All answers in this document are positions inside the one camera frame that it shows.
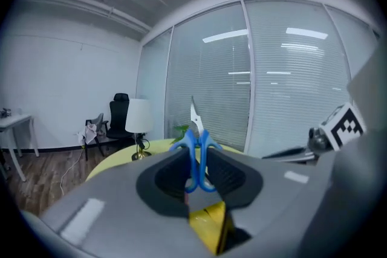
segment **scissors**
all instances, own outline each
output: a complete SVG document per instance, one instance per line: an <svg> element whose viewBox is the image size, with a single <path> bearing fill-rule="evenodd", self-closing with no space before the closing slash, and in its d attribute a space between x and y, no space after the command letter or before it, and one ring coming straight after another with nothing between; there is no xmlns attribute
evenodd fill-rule
<svg viewBox="0 0 387 258"><path fill-rule="evenodd" d="M191 121L194 122L198 128L199 139L195 137L195 134L191 129L188 129L184 138L176 142L169 150L175 150L179 146L186 146L189 148L192 183L190 186L186 187L187 193L192 193L198 186L205 192L214 192L216 190L215 187L208 185L206 182L207 148L213 146L216 149L222 149L222 147L213 141L210 133L204 129L201 117L198 115L193 96L191 97ZM197 171L195 158L196 146L200 146L199 171Z"/></svg>

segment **white lampshade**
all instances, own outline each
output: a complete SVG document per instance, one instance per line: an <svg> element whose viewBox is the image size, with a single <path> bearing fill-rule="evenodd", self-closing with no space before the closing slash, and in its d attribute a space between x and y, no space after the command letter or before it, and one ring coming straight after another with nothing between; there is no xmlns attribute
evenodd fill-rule
<svg viewBox="0 0 387 258"><path fill-rule="evenodd" d="M130 99L125 130L134 134L142 134L153 129L151 106L145 99Z"/></svg>

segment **yellow round table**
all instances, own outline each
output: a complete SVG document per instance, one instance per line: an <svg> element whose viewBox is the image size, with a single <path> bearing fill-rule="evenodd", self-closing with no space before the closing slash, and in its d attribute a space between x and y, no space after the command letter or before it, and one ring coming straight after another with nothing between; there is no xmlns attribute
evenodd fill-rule
<svg viewBox="0 0 387 258"><path fill-rule="evenodd" d="M151 153L152 155L156 155L159 153L164 153L169 150L172 146L172 141L174 139L165 139L165 140L154 140L150 141L150 147L146 151ZM230 150L235 153L241 153L238 150L235 150L229 146L222 145L223 149ZM91 179L93 176L98 173L115 166L119 166L121 164L127 164L132 161L132 155L136 153L136 145L129 146L125 149L119 150L118 152L110 155L103 161L99 163L97 167L90 172L89 176L86 180ZM200 149L196 149L196 158L200 162Z"/></svg>
<svg viewBox="0 0 387 258"><path fill-rule="evenodd" d="M152 155L167 152L172 146L173 140L174 139L151 141L147 152L150 152ZM229 146L222 145L222 147L225 150L230 150L232 152L242 154L238 150L235 150ZM87 177L87 180L91 179L98 173L108 168L130 163L132 161L132 155L135 152L136 145L132 145L110 155L105 160L103 160L97 167L95 167L93 171L91 171L91 173ZM196 158L200 162L200 149L196 149ZM206 207L204 210L196 211L189 214L189 225L192 227L193 230L195 230L198 237L213 254L218 254L217 251L220 250L220 247L218 245L222 242L222 239L224 238L223 221L225 218L225 211L226 208L224 203L219 202L215 205Z"/></svg>

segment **lamp base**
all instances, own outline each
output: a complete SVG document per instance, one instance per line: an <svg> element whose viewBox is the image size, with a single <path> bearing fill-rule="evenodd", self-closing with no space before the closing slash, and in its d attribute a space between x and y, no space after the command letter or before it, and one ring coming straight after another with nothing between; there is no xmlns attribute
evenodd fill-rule
<svg viewBox="0 0 387 258"><path fill-rule="evenodd" d="M141 160L141 159L148 157L148 156L151 156L151 155L152 155L151 153L145 152L144 150L141 153L136 152L132 155L132 161Z"/></svg>

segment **white desk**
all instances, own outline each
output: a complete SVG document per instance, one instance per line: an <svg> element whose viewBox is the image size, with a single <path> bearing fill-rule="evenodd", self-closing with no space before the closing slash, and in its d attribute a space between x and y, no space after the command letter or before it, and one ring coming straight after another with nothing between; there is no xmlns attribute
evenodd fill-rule
<svg viewBox="0 0 387 258"><path fill-rule="evenodd" d="M0 118L0 132L3 132L5 135L5 139L7 140L7 147L10 151L13 164L16 167L16 170L18 171L18 174L23 182L25 182L25 176L20 168L20 165L18 163L18 159L16 158L15 152L13 151L13 146L15 145L18 149L18 155L19 157L22 156L22 152L20 150L20 147L18 145L16 135L15 135L15 127L19 126L20 124L24 123L25 121L28 121L30 123L30 134L31 134L31 142L35 150L35 155L39 157L39 152L37 151L37 142L36 142L36 136L35 131L33 128L33 119L32 116L29 114L22 114L22 115L12 115L5 118Z"/></svg>

